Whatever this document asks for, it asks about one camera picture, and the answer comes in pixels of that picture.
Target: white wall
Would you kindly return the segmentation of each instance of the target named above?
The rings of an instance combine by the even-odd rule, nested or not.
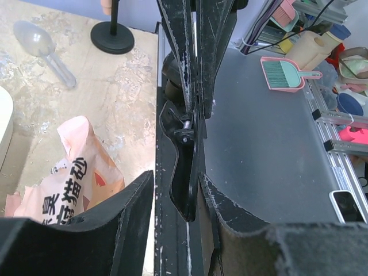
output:
[[[100,0],[24,0],[40,6],[51,7],[99,20],[110,20],[102,12]],[[136,29],[154,32],[156,22],[161,20],[156,0],[120,0],[119,23]]]
[[[24,0],[41,6],[51,7],[65,12],[79,14],[99,20],[110,20],[102,12],[100,0]],[[258,9],[265,0],[249,0],[248,6],[238,11],[238,23],[236,24],[232,41],[236,41],[244,35],[249,21],[254,20]],[[160,12],[156,0],[120,0],[119,23],[136,29],[154,32],[156,22],[160,21]]]
[[[368,48],[368,3],[367,0],[357,0],[345,8],[348,18],[344,25],[351,32],[351,36],[344,41],[346,48]]]

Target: metal bracket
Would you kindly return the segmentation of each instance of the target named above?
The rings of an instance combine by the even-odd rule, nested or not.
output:
[[[219,219],[213,202],[210,199],[206,181],[209,179],[205,174],[200,175],[200,189],[203,196],[198,198],[200,224],[202,235],[202,255],[204,275],[211,275],[214,264],[219,257],[221,244],[219,236]]]
[[[214,82],[236,24],[230,14],[234,0],[196,0],[198,91],[204,105],[205,118],[211,117]]]
[[[0,218],[0,275],[142,275],[153,192],[146,171],[64,225]]]
[[[342,152],[356,156],[368,156],[368,145],[360,143],[345,142],[339,140],[328,140],[324,143],[327,152]]]
[[[171,101],[161,111],[159,124],[163,133],[171,140],[177,154],[174,173],[171,177],[170,198],[186,221],[196,217],[199,149],[203,143],[203,127],[199,109],[195,108],[193,123],[182,118]]]
[[[162,16],[162,27],[179,65],[186,112],[191,117],[196,100],[197,66],[194,62],[196,55],[190,1],[157,0],[157,3]]]
[[[349,125],[355,128],[368,129],[368,118],[363,116],[328,110],[322,111],[320,109],[316,109],[312,113],[312,116],[316,122],[325,122],[327,124],[335,125]]]

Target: clear plastic scoop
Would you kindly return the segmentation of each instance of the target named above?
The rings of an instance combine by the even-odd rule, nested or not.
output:
[[[13,31],[23,48],[31,55],[43,58],[67,87],[72,88],[76,85],[73,74],[55,54],[55,45],[48,32],[27,21],[17,21]]]

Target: gray table surface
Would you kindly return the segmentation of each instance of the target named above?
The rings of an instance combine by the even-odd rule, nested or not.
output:
[[[259,59],[225,54],[207,121],[207,174],[268,222],[338,222],[329,199],[338,184],[304,93],[269,90]]]

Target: black lamp base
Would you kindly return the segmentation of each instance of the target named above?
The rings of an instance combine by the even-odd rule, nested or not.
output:
[[[98,49],[115,55],[127,53],[133,49],[134,37],[127,27],[117,24],[115,36],[110,33],[110,29],[110,22],[101,22],[92,28],[91,40]]]

